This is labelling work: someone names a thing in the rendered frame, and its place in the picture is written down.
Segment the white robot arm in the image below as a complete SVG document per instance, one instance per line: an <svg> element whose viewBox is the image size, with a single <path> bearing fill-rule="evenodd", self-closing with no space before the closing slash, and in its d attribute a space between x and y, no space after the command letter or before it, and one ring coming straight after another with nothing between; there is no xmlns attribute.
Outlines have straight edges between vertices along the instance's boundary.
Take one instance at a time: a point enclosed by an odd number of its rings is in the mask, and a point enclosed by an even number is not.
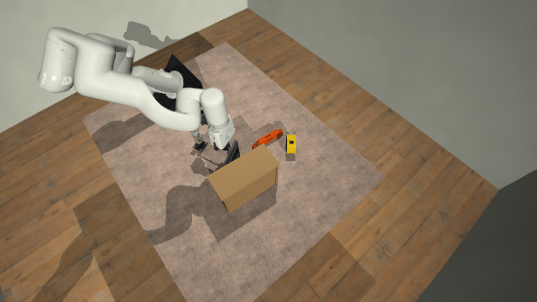
<svg viewBox="0 0 537 302"><path fill-rule="evenodd" d="M228 125L220 89L183 88L181 73L132 67L134 55L134 47L120 39L53 27L46 34L37 80L48 92L61 93L74 86L83 96L136 107L163 128L190 132L207 123L208 131ZM176 98L175 112L161 106L151 91Z"/></svg>

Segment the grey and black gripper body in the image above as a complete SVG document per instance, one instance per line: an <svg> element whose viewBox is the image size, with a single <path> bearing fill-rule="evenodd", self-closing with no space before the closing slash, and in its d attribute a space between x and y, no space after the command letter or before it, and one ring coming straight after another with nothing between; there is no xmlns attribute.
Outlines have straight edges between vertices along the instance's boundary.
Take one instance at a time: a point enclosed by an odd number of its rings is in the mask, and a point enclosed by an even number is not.
<svg viewBox="0 0 537 302"><path fill-rule="evenodd" d="M229 123L225 128L223 128L221 130L208 131L209 139L211 141L211 145L215 142L216 146L219 149L225 148L225 146L227 145L227 143L229 142L229 140L231 139L231 137L232 137L232 135L234 133L235 133L235 127L234 127L233 121L232 121L230 116L229 116Z"/></svg>

